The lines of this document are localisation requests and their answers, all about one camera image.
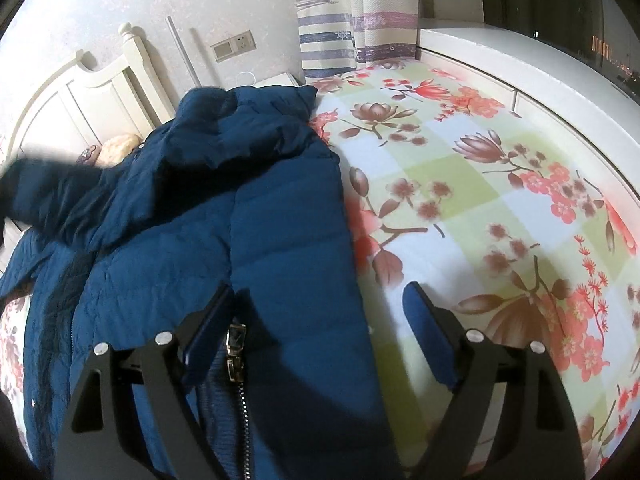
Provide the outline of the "navy blue puffer jacket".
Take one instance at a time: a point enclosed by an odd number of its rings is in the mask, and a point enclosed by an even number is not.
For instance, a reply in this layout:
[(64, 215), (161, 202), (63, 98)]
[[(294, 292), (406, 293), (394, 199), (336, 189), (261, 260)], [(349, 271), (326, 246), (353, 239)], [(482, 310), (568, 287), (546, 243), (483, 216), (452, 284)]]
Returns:
[(23, 156), (3, 171), (2, 217), (26, 233), (1, 297), (32, 295), (24, 417), (45, 476), (94, 347), (139, 347), (226, 285), (246, 329), (242, 385), (215, 340), (186, 400), (227, 476), (401, 477), (315, 106), (309, 86), (194, 89), (116, 166)]

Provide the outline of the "floral bed quilt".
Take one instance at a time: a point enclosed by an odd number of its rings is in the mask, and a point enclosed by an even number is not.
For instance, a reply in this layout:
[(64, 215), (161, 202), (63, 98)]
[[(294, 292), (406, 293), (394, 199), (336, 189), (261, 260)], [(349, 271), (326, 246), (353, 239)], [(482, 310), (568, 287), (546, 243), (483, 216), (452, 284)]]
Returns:
[(446, 63), (368, 68), (318, 90), (311, 123), (340, 155), (401, 463), (416, 464), (449, 400), (402, 312), (418, 281), (497, 344), (542, 339), (595, 476), (639, 411), (639, 208), (615, 172)]

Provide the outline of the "embroidered red blue pillow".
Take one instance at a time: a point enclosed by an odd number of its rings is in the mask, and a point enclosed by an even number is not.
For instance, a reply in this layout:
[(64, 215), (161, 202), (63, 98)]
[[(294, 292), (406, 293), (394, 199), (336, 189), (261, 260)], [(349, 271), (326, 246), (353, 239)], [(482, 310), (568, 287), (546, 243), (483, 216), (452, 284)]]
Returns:
[(90, 145), (80, 153), (76, 162), (78, 165), (94, 166), (100, 157), (100, 153), (101, 147), (99, 144)]

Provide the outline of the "yellow pillow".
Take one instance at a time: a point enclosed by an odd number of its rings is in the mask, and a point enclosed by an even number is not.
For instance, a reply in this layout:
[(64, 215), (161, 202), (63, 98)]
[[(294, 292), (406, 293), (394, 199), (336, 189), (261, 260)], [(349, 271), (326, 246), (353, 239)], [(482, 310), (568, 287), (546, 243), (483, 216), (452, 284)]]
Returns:
[(141, 142), (140, 136), (133, 133), (113, 136), (102, 144), (100, 154), (96, 159), (96, 166), (105, 168), (120, 164)]

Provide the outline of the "cream wooden headboard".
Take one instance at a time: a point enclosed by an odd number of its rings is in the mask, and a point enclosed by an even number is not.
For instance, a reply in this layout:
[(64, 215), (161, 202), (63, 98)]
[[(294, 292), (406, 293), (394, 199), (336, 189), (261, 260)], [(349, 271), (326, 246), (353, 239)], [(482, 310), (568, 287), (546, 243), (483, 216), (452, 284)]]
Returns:
[(1, 159), (23, 154), (73, 159), (114, 136), (144, 140), (175, 116), (142, 38), (122, 29), (118, 55), (100, 70), (75, 57), (43, 79), (1, 128)]

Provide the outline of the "white window sill ledge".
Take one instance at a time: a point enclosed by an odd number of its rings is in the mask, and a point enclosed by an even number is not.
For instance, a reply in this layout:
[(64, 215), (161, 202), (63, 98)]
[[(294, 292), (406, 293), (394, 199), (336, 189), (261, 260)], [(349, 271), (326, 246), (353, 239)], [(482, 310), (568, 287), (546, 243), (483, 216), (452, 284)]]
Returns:
[(514, 110), (570, 162), (639, 192), (639, 105), (586, 64), (510, 30), (425, 21), (418, 47), (501, 81)]

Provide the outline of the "white bedside table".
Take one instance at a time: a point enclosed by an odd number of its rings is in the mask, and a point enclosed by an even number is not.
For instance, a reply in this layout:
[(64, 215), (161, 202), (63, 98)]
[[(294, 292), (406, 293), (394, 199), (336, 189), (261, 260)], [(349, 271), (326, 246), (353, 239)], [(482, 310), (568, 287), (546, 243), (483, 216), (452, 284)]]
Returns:
[(299, 83), (288, 72), (277, 74), (276, 76), (271, 76), (262, 80), (255, 81), (253, 87), (255, 88), (265, 88), (271, 86), (283, 86), (283, 87), (298, 87)]

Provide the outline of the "striped sailboat curtain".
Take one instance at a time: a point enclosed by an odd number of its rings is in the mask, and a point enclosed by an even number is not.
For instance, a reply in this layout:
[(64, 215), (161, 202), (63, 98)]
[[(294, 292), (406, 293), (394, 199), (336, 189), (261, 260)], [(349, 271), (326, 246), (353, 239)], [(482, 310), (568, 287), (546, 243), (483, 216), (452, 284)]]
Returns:
[(306, 79), (413, 58), (420, 0), (295, 0)]

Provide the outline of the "wall socket switch panel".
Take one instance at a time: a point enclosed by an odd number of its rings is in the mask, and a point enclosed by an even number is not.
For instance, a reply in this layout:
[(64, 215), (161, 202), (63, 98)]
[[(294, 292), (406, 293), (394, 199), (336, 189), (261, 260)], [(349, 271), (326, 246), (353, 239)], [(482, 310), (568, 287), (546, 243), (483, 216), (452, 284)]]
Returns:
[(216, 62), (224, 62), (256, 49), (255, 40), (250, 30), (241, 32), (225, 40), (221, 40), (211, 47)]

